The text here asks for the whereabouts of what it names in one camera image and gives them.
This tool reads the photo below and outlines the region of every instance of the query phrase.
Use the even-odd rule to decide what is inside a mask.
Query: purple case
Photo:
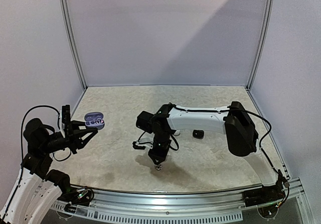
[[[101,112],[92,112],[85,115],[85,125],[88,128],[101,130],[105,126],[104,115]]]

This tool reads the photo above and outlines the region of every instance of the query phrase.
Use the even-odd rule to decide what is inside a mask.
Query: black square object
[[[204,138],[204,131],[203,130],[193,130],[193,137],[195,139],[202,140]]]

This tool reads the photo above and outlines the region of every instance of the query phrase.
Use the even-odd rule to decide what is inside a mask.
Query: white backdrop
[[[68,0],[89,86],[246,85],[266,0]]]
[[[70,52],[59,0],[0,0],[0,208],[21,164],[20,127],[39,104],[74,107],[82,88]],[[49,109],[31,118],[56,127]]]
[[[274,0],[252,93],[321,223],[321,0]]]

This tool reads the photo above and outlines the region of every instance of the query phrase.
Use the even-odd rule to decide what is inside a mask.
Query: robotic arm
[[[76,154],[98,133],[98,129],[86,129],[84,122],[70,121],[69,105],[62,107],[61,120],[64,125],[61,132],[55,132],[53,127],[43,124],[40,119],[32,119],[26,124],[24,137],[28,142],[28,153],[9,199],[0,211],[0,223],[40,224],[62,194],[76,195],[77,198],[78,191],[70,186],[67,174],[58,170],[48,172],[53,161],[49,154],[65,148]]]
[[[288,182],[281,171],[271,166],[259,146],[255,124],[243,105],[232,102],[230,106],[192,108],[164,104],[154,115],[143,111],[136,126],[153,134],[153,139],[143,138],[133,142],[134,149],[149,148],[148,156],[155,165],[166,160],[171,138],[177,130],[204,130],[226,135],[229,151],[246,160],[262,182],[262,193],[247,193],[248,204],[260,204],[284,197],[282,183]]]

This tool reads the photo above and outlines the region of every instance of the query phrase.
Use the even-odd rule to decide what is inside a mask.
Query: marble-patterned table surface
[[[71,183],[95,188],[138,192],[214,191],[260,183],[260,179],[242,158],[233,156],[226,136],[205,132],[202,140],[192,131],[181,131],[180,149],[170,151],[161,171],[156,171],[147,151],[134,150],[132,142],[142,133],[135,126],[142,110],[155,113],[172,102],[189,107],[218,107],[239,101],[245,109],[257,113],[243,87],[217,86],[130,86],[90,87],[84,94],[73,119],[84,121],[88,112],[104,113],[105,127],[65,162],[52,168],[70,175]],[[259,135],[266,132],[263,122],[252,117]],[[274,166],[282,168],[269,137],[262,144]],[[63,158],[69,150],[56,153]]]

